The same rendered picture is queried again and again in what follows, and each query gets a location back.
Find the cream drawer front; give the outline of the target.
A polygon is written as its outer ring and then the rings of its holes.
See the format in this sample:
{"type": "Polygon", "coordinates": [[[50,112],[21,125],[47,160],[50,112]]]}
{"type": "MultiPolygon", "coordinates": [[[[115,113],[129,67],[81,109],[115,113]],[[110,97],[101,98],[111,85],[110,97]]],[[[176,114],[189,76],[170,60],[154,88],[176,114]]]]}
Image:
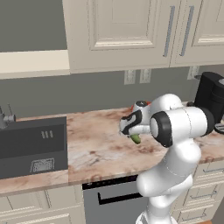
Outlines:
{"type": "Polygon", "coordinates": [[[212,169],[219,169],[224,167],[224,160],[221,161],[215,161],[215,162],[211,162],[211,163],[204,163],[204,164],[199,164],[197,169],[195,170],[195,173],[193,175],[193,177],[195,179],[197,178],[204,178],[207,176],[211,176],[211,175],[216,175],[216,174],[220,174],[222,172],[210,172],[210,173],[204,173],[204,170],[212,170],[212,169]]]}
{"type": "Polygon", "coordinates": [[[203,221],[210,221],[218,208],[218,203],[208,204],[204,206],[194,207],[194,208],[188,208],[185,210],[175,210],[172,213],[172,217],[176,220],[178,224],[197,224],[203,221]],[[181,214],[206,214],[206,217],[202,218],[201,220],[195,220],[195,221],[180,221],[179,216],[181,214]]]}
{"type": "Polygon", "coordinates": [[[202,185],[195,185],[188,190],[185,196],[183,206],[187,207],[193,204],[218,201],[218,200],[222,200],[223,196],[224,196],[224,180],[214,181],[212,183],[207,183],[202,185]],[[205,197],[200,199],[190,198],[190,195],[195,197],[195,196],[200,196],[204,194],[209,194],[209,193],[212,193],[213,191],[217,191],[217,194],[213,195],[212,197],[205,197]]]}

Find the black coffee machine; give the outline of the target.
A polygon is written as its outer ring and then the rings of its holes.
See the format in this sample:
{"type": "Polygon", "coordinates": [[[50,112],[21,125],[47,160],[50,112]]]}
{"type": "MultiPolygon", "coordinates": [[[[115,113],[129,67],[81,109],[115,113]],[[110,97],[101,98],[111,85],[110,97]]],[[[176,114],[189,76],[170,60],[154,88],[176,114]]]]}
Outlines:
{"type": "Polygon", "coordinates": [[[224,77],[214,72],[204,72],[193,103],[196,107],[208,109],[215,122],[214,130],[224,135],[224,77]]]}

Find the dark grey sink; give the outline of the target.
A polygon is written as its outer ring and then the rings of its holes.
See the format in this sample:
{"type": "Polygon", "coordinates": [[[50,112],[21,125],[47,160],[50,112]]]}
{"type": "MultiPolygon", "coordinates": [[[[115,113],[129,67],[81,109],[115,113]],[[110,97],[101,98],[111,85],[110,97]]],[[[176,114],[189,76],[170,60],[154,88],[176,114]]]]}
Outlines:
{"type": "Polygon", "coordinates": [[[0,179],[67,169],[65,116],[13,122],[0,129],[0,179]]]}

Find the cream base cupboard run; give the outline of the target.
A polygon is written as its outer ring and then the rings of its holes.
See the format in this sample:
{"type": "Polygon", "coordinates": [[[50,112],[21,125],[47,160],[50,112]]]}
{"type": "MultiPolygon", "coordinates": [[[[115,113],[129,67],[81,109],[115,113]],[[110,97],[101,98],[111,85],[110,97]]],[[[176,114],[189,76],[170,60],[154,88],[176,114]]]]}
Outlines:
{"type": "Polygon", "coordinates": [[[0,197],[0,224],[86,224],[81,185],[0,197]]]}

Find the narrow cream cupboard door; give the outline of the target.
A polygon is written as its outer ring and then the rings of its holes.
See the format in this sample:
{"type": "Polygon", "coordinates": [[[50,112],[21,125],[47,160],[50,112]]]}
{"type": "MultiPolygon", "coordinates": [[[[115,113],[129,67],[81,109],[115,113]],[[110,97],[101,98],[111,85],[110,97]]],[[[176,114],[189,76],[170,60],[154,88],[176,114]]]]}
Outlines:
{"type": "Polygon", "coordinates": [[[181,0],[170,66],[219,64],[224,64],[224,0],[181,0]],[[191,5],[194,13],[185,55],[181,57],[191,5]]]}

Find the grey dishwasher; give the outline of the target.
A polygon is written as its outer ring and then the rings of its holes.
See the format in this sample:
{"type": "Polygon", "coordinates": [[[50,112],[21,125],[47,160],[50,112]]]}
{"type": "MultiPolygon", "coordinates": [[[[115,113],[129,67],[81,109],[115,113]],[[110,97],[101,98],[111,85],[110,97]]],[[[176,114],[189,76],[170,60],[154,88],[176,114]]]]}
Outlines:
{"type": "Polygon", "coordinates": [[[113,178],[82,185],[86,224],[135,224],[146,208],[148,199],[141,197],[99,205],[97,193],[103,199],[139,193],[137,175],[113,178]]]}

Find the grey tap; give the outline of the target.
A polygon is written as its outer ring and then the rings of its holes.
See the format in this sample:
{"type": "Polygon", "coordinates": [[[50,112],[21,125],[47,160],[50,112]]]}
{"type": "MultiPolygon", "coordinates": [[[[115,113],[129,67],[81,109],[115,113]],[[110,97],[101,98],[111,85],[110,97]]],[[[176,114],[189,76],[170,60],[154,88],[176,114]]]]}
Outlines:
{"type": "Polygon", "coordinates": [[[13,123],[16,121],[16,116],[12,113],[10,115],[6,115],[2,108],[0,107],[0,129],[3,130],[8,127],[9,123],[13,123]]]}

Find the wide cream cupboard door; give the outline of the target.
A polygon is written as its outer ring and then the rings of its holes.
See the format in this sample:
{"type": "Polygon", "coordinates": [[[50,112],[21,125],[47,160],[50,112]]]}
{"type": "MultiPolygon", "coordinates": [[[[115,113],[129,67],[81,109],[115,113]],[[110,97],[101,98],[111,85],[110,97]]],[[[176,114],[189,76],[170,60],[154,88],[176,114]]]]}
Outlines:
{"type": "Polygon", "coordinates": [[[168,67],[180,0],[62,0],[73,74],[168,67]],[[171,40],[164,57],[171,6],[171,40]]]}

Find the white wall socket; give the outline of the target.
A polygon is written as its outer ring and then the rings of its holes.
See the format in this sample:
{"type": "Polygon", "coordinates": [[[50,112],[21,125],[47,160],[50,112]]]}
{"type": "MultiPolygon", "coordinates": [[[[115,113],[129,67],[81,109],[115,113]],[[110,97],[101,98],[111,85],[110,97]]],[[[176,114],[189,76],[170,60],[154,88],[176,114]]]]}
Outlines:
{"type": "Polygon", "coordinates": [[[125,70],[124,71],[124,84],[132,85],[136,82],[136,71],[135,70],[125,70]]]}
{"type": "Polygon", "coordinates": [[[142,69],[140,71],[140,83],[150,83],[151,82],[151,70],[142,69]]]}
{"type": "Polygon", "coordinates": [[[187,79],[188,80],[193,80],[195,76],[199,73],[200,67],[199,66],[190,66],[187,79]]]}

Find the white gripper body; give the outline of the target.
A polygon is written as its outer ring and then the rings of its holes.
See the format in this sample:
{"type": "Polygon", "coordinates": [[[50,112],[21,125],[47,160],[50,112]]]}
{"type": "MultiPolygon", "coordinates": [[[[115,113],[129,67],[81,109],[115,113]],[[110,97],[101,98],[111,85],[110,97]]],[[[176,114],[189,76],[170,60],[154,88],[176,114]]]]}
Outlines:
{"type": "Polygon", "coordinates": [[[139,134],[150,134],[150,125],[128,125],[125,121],[120,121],[119,130],[126,136],[139,135],[139,134]]]}

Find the cream ledge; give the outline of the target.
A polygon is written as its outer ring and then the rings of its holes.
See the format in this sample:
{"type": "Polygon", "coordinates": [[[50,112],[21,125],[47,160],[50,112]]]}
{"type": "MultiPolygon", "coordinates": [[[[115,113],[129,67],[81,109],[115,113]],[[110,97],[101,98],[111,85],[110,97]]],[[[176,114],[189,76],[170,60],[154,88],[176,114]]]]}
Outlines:
{"type": "Polygon", "coordinates": [[[0,80],[68,74],[67,50],[0,52],[0,80]]]}

